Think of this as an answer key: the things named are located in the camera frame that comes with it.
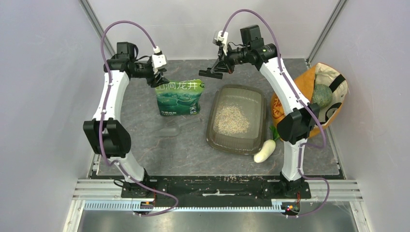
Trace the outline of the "black bag clip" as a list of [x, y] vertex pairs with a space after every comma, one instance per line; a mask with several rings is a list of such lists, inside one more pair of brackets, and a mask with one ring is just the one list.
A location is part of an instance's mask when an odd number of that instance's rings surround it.
[[203, 76], [203, 77], [215, 78], [215, 79], [223, 78], [222, 73], [219, 73], [219, 72], [212, 73], [210, 70], [199, 70], [198, 75]]

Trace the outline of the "green litter bag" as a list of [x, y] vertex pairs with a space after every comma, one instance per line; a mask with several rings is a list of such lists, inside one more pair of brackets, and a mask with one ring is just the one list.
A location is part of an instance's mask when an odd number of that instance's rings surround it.
[[200, 79], [171, 81], [155, 88], [161, 116], [196, 115], [200, 112], [199, 99], [205, 89]]

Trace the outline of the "clear plastic scoop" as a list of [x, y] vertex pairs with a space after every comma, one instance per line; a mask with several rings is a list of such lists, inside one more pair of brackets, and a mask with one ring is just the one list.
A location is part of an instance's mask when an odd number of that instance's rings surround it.
[[176, 123], [174, 125], [164, 127], [160, 130], [155, 131], [154, 135], [159, 136], [159, 137], [167, 137], [167, 136], [177, 136], [181, 132], [181, 128], [192, 124], [192, 123], [198, 123], [201, 122], [201, 119], [198, 117], [192, 118], [192, 119], [185, 119], [184, 121], [180, 123]]

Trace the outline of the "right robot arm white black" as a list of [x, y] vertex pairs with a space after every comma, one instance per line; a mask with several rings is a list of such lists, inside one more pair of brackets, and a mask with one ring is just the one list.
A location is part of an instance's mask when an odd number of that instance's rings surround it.
[[290, 198], [304, 191], [308, 184], [303, 180], [303, 153], [310, 132], [318, 123], [320, 107], [311, 104], [297, 88], [285, 70], [278, 48], [265, 44], [257, 25], [240, 30], [243, 45], [232, 49], [228, 33], [217, 31], [213, 43], [219, 47], [216, 63], [202, 73], [221, 79], [223, 73], [233, 73], [235, 65], [249, 63], [265, 77], [278, 97], [285, 117], [276, 128], [284, 141], [284, 164], [280, 173], [280, 194]]

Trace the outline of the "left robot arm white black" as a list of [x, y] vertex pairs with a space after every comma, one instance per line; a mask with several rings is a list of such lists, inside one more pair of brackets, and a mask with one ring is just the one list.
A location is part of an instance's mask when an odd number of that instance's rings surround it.
[[131, 152], [130, 134], [121, 124], [121, 108], [127, 86], [132, 78], [146, 79], [147, 84], [159, 87], [169, 81], [164, 77], [167, 58], [158, 46], [146, 62], [139, 62], [138, 47], [130, 42], [117, 43], [117, 53], [104, 61], [104, 86], [101, 99], [91, 120], [83, 123], [83, 131], [95, 154], [109, 166], [117, 167], [124, 181], [139, 197], [147, 197], [152, 190], [146, 181], [146, 170]]

